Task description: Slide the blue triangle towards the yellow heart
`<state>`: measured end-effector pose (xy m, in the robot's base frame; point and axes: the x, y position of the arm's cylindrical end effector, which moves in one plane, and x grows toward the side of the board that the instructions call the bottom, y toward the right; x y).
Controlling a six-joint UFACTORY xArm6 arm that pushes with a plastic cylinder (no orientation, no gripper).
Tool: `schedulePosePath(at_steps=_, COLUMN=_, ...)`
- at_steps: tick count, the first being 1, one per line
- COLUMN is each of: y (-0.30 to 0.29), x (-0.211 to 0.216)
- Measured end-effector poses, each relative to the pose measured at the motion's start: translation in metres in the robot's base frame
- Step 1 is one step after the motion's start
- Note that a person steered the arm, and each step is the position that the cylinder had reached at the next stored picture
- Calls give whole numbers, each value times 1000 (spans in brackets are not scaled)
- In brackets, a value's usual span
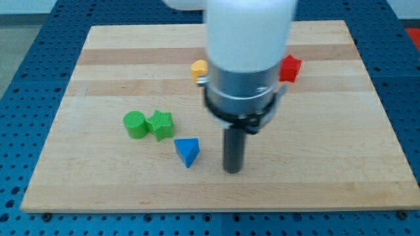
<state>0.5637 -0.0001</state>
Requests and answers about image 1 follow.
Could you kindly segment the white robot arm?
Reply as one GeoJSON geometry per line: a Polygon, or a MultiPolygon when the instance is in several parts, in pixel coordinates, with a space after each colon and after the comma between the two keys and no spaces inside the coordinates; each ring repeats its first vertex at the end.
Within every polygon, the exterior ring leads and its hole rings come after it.
{"type": "Polygon", "coordinates": [[[281,61],[295,16],[295,0],[163,0],[175,10],[201,10],[207,71],[194,73],[204,104],[224,129],[223,169],[243,166],[248,134],[276,114],[287,88],[279,85],[281,61]]]}

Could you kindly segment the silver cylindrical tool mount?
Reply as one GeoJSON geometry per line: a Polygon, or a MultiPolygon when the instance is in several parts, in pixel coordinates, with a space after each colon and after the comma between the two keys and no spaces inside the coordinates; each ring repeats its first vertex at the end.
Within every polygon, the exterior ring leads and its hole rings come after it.
{"type": "Polygon", "coordinates": [[[225,129],[237,128],[254,135],[276,114],[287,87],[279,86],[280,65],[254,72],[232,72],[207,64],[207,73],[196,78],[204,88],[210,116],[225,129]]]}

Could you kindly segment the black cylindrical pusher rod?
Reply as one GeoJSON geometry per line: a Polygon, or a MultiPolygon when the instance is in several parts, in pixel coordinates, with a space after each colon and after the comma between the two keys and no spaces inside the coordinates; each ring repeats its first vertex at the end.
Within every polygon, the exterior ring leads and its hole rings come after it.
{"type": "Polygon", "coordinates": [[[224,130],[223,137],[223,169],[230,173],[238,173],[243,166],[245,155],[246,133],[241,128],[224,130]]]}

